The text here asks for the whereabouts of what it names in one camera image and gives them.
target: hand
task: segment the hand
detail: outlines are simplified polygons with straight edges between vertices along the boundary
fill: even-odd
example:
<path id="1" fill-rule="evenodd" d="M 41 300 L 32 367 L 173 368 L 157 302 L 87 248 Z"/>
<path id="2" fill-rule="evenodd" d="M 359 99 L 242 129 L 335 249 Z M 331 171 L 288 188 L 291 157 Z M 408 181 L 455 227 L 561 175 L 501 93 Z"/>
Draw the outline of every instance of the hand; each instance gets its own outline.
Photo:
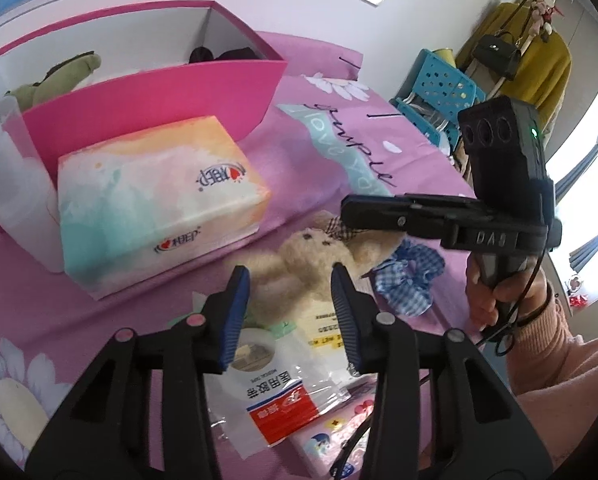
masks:
<path id="1" fill-rule="evenodd" d="M 474 256 L 471 254 L 468 257 L 466 296 L 470 306 L 470 319 L 479 327 L 479 330 L 484 330 L 487 326 L 494 326 L 497 323 L 499 319 L 499 312 L 495 308 L 497 300 L 514 304 L 519 299 L 533 273 L 535 263 L 535 260 L 530 260 L 529 270 L 515 274 L 492 290 L 480 282 L 479 265 Z M 546 302 L 547 294 L 546 276 L 544 271 L 539 269 L 539 273 L 535 277 L 526 298 L 519 306 L 519 319 L 529 316 L 540 308 Z"/>

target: black handbag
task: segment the black handbag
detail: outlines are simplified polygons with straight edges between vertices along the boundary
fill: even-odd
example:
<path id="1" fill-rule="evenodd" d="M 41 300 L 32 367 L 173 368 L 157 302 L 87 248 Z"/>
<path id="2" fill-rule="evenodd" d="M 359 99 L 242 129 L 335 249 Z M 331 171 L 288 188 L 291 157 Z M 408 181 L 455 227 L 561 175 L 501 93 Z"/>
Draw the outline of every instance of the black handbag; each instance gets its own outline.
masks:
<path id="1" fill-rule="evenodd" d="M 521 63 L 521 51 L 517 43 L 508 43 L 503 36 L 510 32 L 498 32 L 482 37 L 473 50 L 473 57 L 499 77 L 514 81 Z"/>
<path id="2" fill-rule="evenodd" d="M 508 81 L 514 81 L 521 63 L 521 51 L 519 50 L 519 43 L 526 31 L 526 27 L 530 22 L 532 11 L 529 10 L 528 18 L 521 29 L 521 35 L 518 40 L 515 36 L 505 30 L 512 19 L 517 15 L 519 10 L 526 4 L 528 0 L 523 0 L 517 9 L 508 17 L 503 23 L 502 28 L 495 34 L 486 34 L 477 42 L 473 50 L 473 57 L 482 65 L 495 72 L 499 77 L 505 77 Z M 504 40 L 503 36 L 510 35 L 512 43 Z"/>

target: green plush toy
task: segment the green plush toy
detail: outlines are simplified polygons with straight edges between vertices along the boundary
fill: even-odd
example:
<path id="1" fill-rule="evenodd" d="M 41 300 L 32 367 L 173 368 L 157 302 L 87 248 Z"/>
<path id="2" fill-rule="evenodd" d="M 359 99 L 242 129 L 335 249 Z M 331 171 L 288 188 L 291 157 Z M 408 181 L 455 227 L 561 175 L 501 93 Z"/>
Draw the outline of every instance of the green plush toy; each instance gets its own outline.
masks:
<path id="1" fill-rule="evenodd" d="M 21 112 L 67 94 L 101 66 L 101 57 L 94 51 L 79 54 L 50 69 L 41 83 L 23 85 L 8 92 L 13 95 Z"/>

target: yellow cup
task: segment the yellow cup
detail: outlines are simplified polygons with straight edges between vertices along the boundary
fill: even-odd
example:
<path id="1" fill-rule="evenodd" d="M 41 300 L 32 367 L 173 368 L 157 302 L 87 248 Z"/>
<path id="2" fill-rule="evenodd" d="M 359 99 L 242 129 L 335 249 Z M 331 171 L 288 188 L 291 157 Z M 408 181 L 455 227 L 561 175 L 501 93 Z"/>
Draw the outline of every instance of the yellow cup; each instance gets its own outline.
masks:
<path id="1" fill-rule="evenodd" d="M 448 63 L 452 68 L 457 68 L 455 64 L 455 55 L 453 54 L 452 48 L 440 48 L 439 50 L 435 51 L 441 59 L 443 59 L 446 63 Z"/>

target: black wristband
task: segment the black wristband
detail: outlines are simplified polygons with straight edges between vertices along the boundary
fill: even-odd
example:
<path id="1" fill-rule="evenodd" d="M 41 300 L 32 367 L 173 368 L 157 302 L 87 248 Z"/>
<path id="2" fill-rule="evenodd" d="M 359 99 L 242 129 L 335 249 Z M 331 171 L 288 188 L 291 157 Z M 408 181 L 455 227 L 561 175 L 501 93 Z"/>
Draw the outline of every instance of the black wristband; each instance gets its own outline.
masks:
<path id="1" fill-rule="evenodd" d="M 544 302 L 544 304 L 537 310 L 535 310 L 532 314 L 530 314 L 530 316 L 524 317 L 524 319 L 518 321 L 518 328 L 524 328 L 525 326 L 531 324 L 534 320 L 538 319 L 538 317 L 541 316 L 541 314 L 543 314 L 545 310 L 548 308 L 550 302 L 553 301 L 553 287 L 550 285 L 550 283 L 546 283 L 546 289 L 546 301 Z"/>

